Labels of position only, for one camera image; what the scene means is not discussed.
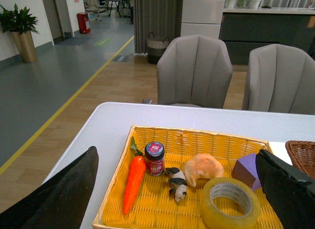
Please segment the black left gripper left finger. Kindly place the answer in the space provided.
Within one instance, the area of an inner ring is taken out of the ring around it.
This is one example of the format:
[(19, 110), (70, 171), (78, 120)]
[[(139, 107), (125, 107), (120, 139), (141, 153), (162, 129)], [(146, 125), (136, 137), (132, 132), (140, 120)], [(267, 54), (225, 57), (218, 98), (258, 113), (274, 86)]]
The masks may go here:
[(60, 170), (28, 196), (0, 214), (2, 229), (78, 229), (95, 186), (97, 148)]

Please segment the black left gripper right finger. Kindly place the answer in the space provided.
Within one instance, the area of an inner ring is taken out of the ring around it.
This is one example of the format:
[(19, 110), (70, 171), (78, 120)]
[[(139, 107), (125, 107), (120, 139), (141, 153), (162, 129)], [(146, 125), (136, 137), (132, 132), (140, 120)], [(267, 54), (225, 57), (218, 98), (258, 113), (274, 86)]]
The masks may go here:
[(255, 157), (262, 190), (283, 228), (315, 227), (315, 180), (261, 149)]

